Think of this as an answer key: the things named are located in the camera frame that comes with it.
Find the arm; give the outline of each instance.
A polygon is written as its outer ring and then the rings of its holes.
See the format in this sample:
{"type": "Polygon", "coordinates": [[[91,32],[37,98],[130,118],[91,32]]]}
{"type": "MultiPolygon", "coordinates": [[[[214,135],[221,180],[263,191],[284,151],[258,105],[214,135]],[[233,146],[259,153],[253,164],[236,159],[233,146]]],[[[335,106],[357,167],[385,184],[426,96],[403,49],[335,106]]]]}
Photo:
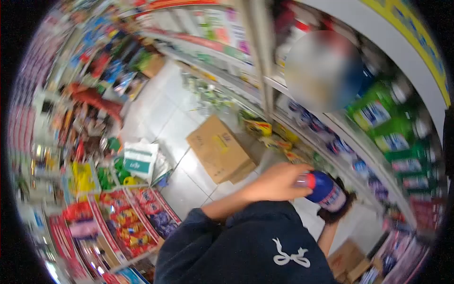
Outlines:
{"type": "Polygon", "coordinates": [[[250,203],[291,200],[311,194],[311,189],[293,187],[298,175],[310,169],[305,164],[277,164],[238,192],[191,210],[159,251],[155,284],[176,283],[216,241],[222,230],[220,222],[250,203]]]}
{"type": "Polygon", "coordinates": [[[339,222],[336,222],[334,224],[325,224],[320,237],[318,238],[317,244],[322,250],[325,257],[328,257],[338,226],[339,222]]]}

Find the red snack bag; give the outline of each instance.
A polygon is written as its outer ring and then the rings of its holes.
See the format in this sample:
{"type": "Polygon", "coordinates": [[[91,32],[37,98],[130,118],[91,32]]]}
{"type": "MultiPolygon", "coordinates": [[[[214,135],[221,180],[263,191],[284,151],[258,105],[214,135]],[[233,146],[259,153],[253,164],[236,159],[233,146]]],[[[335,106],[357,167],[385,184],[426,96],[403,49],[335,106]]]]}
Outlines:
{"type": "Polygon", "coordinates": [[[129,235],[129,234],[134,234],[143,231],[145,228],[141,222],[136,222],[133,224],[130,224],[126,228],[117,228],[117,234],[120,238],[124,238],[123,236],[129,235]]]}
{"type": "Polygon", "coordinates": [[[146,252],[147,250],[151,250],[155,246],[156,246],[156,243],[154,241],[152,241],[152,243],[150,243],[150,244],[145,244],[143,246],[129,248],[129,250],[131,251],[131,255],[133,257],[137,257],[137,256],[143,254],[144,252],[146,252]]]}
{"type": "Polygon", "coordinates": [[[63,210],[63,217],[67,221],[74,222],[93,219],[93,213],[88,201],[83,201],[69,205],[63,210]]]}
{"type": "Polygon", "coordinates": [[[126,209],[117,214],[111,214],[110,219],[117,222],[120,227],[127,227],[132,223],[139,221],[133,209],[126,209]]]}
{"type": "Polygon", "coordinates": [[[131,208],[123,191],[101,193],[99,203],[111,214],[131,208]]]}
{"type": "Polygon", "coordinates": [[[142,187],[139,189],[132,189],[131,192],[139,204],[146,204],[156,200],[151,188],[142,187]]]}
{"type": "Polygon", "coordinates": [[[145,214],[155,215],[164,210],[164,207],[159,203],[159,201],[147,203],[142,205],[142,210],[145,214]]]}

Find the hand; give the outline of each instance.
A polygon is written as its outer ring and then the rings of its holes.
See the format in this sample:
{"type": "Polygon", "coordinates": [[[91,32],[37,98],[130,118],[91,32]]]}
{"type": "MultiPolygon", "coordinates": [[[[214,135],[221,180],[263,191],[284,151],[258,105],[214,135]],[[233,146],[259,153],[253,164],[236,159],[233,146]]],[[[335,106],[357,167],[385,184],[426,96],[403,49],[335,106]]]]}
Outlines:
{"type": "Polygon", "coordinates": [[[286,201],[306,197],[310,188],[295,187],[296,179],[302,173],[313,170],[308,164],[279,163],[266,170],[253,183],[242,189],[244,197],[251,201],[286,201]]]}

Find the yellow sign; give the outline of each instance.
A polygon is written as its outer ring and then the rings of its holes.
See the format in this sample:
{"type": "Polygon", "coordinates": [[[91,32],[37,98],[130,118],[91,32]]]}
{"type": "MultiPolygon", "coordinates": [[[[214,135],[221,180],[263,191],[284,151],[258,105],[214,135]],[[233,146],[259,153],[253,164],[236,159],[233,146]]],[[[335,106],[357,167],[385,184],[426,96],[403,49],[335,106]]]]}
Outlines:
{"type": "Polygon", "coordinates": [[[423,24],[410,11],[406,0],[361,0],[364,4],[375,10],[387,19],[420,54],[434,76],[438,87],[443,94],[447,106],[451,105],[444,69],[440,54],[423,24]]]}

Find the green bottle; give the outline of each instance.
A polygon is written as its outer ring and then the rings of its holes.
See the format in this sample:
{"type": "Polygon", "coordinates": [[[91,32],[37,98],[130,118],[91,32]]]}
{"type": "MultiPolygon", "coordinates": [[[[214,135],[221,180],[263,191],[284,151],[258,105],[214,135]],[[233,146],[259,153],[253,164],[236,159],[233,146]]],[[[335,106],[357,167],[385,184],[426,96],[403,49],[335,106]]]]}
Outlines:
{"type": "Polygon", "coordinates": [[[398,174],[397,179],[408,194],[435,194],[438,188],[439,169],[421,173],[398,174]]]}
{"type": "Polygon", "coordinates": [[[412,94],[413,87],[403,74],[399,74],[393,82],[380,80],[366,91],[362,99],[347,107],[347,115],[368,131],[402,110],[412,109],[413,102],[404,104],[412,94]]]}
{"type": "Polygon", "coordinates": [[[383,153],[409,149],[417,140],[426,137],[432,129],[432,122],[426,110],[419,112],[419,117],[416,114],[405,112],[370,129],[367,135],[383,153]]]}
{"type": "Polygon", "coordinates": [[[430,169],[439,158],[428,139],[418,140],[407,150],[385,153],[385,158],[398,173],[415,173],[430,169]]]}

